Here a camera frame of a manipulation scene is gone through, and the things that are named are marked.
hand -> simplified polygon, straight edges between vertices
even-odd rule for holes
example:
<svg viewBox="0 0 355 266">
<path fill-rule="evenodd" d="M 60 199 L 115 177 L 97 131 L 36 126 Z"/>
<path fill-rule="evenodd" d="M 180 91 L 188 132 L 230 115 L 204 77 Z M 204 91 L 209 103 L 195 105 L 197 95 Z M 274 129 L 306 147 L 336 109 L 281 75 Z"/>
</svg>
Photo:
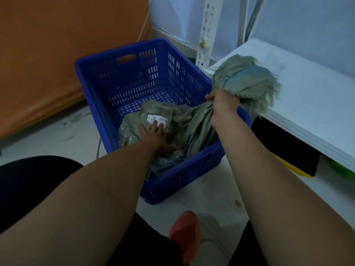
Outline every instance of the hand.
<svg viewBox="0 0 355 266">
<path fill-rule="evenodd" d="M 152 144 L 156 148 L 156 152 L 159 155 L 169 154 L 176 150 L 175 147 L 168 145 L 166 142 L 168 134 L 164 132 L 164 125 L 160 123 L 157 127 L 157 121 L 154 120 L 151 126 L 150 132 L 147 132 L 142 124 L 138 125 L 139 131 L 141 132 L 142 138 L 141 141 L 146 141 L 149 144 Z"/>
<path fill-rule="evenodd" d="M 216 122 L 222 120 L 225 116 L 228 118 L 237 115 L 240 102 L 235 95 L 229 94 L 223 89 L 219 89 L 212 90 L 210 94 L 206 95 L 206 99 L 213 101 L 212 127 L 216 128 Z"/>
</svg>

black pants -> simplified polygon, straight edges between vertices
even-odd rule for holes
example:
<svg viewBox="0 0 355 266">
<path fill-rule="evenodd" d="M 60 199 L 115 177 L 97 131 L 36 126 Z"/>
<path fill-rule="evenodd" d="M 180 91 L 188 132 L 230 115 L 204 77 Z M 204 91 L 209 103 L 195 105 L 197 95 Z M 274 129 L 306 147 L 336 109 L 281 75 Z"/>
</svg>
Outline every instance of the black pants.
<svg viewBox="0 0 355 266">
<path fill-rule="evenodd" d="M 76 161 L 39 156 L 0 167 L 0 233 L 29 213 L 64 179 L 82 167 Z M 129 261 L 135 265 L 182 265 L 177 243 L 160 235 L 137 213 L 108 265 Z M 229 265 L 267 265 L 248 222 Z"/>
</svg>

gray-green cloth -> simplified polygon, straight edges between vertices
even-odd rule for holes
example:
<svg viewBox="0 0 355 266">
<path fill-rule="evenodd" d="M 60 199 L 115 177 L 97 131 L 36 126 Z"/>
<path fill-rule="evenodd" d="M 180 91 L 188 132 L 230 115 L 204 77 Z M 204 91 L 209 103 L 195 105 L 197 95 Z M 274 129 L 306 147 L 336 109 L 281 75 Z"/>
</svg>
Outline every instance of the gray-green cloth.
<svg viewBox="0 0 355 266">
<path fill-rule="evenodd" d="M 234 55 L 222 63 L 212 77 L 212 89 L 221 88 L 238 96 L 251 111 L 262 113 L 277 97 L 280 84 L 268 69 L 256 65 L 255 58 Z M 141 138 L 138 124 L 142 123 L 147 130 L 150 129 L 148 115 L 167 119 L 169 143 L 178 150 L 168 157 L 154 158 L 149 165 L 148 180 L 153 176 L 152 173 L 162 174 L 218 139 L 215 129 L 210 125 L 212 114 L 210 101 L 187 108 L 186 105 L 149 100 L 141 104 L 139 112 L 124 116 L 119 128 L 119 144 L 126 146 L 138 141 Z"/>
</svg>

floor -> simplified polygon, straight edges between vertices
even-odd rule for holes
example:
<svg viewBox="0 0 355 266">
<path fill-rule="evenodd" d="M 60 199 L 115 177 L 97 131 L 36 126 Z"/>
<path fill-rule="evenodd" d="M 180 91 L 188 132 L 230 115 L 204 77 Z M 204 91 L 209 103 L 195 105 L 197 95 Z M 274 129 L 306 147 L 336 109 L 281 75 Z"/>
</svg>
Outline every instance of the floor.
<svg viewBox="0 0 355 266">
<path fill-rule="evenodd" d="M 11 138 L 0 141 L 0 165 L 37 155 L 57 155 L 86 165 L 96 156 L 99 134 L 85 102 L 53 116 Z M 105 155 L 103 147 L 100 156 Z M 355 180 L 336 174 L 321 157 L 317 175 L 300 177 L 355 228 Z M 137 212 L 154 229 L 166 235 L 185 210 L 202 223 L 205 241 L 195 265 L 227 265 L 248 216 L 227 159 L 158 205 L 139 199 Z"/>
</svg>

foot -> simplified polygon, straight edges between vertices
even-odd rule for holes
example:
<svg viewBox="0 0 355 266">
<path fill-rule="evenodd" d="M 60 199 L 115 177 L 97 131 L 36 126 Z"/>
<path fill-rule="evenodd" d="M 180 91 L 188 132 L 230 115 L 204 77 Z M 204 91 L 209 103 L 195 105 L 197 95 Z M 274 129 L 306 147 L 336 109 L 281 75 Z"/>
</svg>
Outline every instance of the foot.
<svg viewBox="0 0 355 266">
<path fill-rule="evenodd" d="M 168 238 L 177 242 L 182 250 L 184 265 L 197 255 L 201 242 L 201 225 L 197 215 L 192 211 L 183 212 L 168 233 Z"/>
</svg>

